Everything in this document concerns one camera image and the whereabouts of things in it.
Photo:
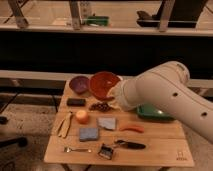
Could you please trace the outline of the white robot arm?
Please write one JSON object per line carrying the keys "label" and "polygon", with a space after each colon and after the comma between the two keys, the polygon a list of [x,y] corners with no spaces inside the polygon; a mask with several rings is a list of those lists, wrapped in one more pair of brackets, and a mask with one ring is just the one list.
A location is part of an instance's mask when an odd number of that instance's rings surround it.
{"label": "white robot arm", "polygon": [[213,144],[213,103],[190,90],[188,68],[169,61],[142,74],[119,81],[109,94],[124,111],[152,104],[184,123]]}

